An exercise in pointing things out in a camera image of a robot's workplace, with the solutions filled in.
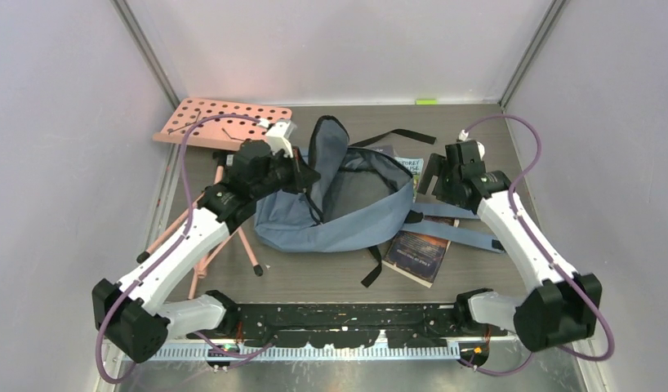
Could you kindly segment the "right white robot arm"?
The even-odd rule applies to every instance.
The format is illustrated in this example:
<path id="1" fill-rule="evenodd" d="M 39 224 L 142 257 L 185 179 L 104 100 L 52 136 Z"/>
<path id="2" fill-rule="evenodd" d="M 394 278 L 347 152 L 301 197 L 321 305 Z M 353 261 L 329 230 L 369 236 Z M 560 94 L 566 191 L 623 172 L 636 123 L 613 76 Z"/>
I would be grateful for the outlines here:
<path id="1" fill-rule="evenodd" d="M 599 325 L 602 284 L 565 261 L 526 212 L 503 171 L 488 171 L 475 140 L 431 154 L 418 184 L 440 202 L 473 213 L 517 267 L 523 298 L 477 289 L 457 296 L 456 329 L 474 335 L 486 324 L 513 332 L 532 352 L 590 338 Z"/>

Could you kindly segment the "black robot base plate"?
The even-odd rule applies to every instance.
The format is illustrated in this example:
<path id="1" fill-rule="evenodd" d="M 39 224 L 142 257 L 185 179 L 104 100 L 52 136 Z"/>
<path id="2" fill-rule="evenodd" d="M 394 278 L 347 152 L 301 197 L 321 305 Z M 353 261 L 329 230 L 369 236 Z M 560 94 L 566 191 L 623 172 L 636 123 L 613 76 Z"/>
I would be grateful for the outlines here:
<path id="1" fill-rule="evenodd" d="M 456 338 L 506 336 L 486 324 L 462 321 L 451 303 L 253 303 L 229 308 L 219 327 L 203 330 L 211 339 L 229 339 L 260 348 L 322 349 L 370 347 L 432 348 Z"/>

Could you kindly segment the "blue student backpack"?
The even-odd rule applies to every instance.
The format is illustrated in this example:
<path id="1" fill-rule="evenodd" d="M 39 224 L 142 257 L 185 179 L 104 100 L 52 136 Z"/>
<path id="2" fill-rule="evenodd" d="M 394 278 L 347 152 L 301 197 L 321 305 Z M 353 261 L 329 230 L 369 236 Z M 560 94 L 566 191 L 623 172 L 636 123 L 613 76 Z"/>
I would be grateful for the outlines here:
<path id="1" fill-rule="evenodd" d="M 495 236 L 459 227 L 476 216 L 445 203 L 413 200 L 412 173 L 395 158 L 350 143 L 343 124 L 324 115 L 314 126 L 305 161 L 321 178 L 305 194 L 280 191 L 258 202 L 256 236 L 280 252 L 336 253 L 367 250 L 379 276 L 392 238 L 409 229 L 489 252 L 502 253 Z"/>

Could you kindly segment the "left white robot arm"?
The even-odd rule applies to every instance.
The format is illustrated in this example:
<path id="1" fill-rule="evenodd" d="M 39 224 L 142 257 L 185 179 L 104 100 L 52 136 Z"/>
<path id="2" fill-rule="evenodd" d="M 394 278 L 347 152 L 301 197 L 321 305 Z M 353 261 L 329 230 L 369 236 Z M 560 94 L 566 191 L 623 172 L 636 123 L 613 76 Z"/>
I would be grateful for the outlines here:
<path id="1" fill-rule="evenodd" d="M 258 201 L 279 191 L 303 193 L 319 178 L 297 147 L 244 142 L 220 181 L 190 204 L 175 233 L 117 282 L 102 279 L 94 286 L 96 342 L 108 340 L 143 363 L 170 338 L 208 330 L 219 338 L 232 336 L 238 316 L 221 295 L 208 292 L 174 303 L 167 298 L 204 255 L 255 214 Z"/>

